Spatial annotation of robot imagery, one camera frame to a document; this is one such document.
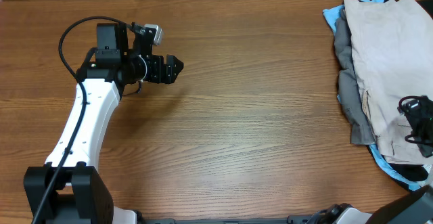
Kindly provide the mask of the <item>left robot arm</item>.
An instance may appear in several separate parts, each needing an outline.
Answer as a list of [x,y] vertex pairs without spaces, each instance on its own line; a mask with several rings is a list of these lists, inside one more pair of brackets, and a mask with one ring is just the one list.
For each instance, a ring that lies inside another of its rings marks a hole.
[[127,85],[172,84],[184,65],[154,55],[162,40],[155,24],[97,17],[97,44],[79,69],[74,103],[62,135],[43,166],[31,166],[24,189],[34,223],[142,223],[137,210],[116,207],[98,166],[110,118]]

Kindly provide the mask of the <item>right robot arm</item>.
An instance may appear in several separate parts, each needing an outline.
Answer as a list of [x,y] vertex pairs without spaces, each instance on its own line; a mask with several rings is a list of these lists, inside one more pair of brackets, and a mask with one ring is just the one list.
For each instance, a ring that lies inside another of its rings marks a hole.
[[[427,96],[407,96],[398,103],[398,110],[405,115],[412,131],[405,136],[408,143],[432,147],[432,100]],[[432,173],[426,184],[410,194],[391,202],[373,214],[361,212],[348,204],[335,204],[327,210],[313,214],[306,224],[323,223],[431,223],[432,222]]]

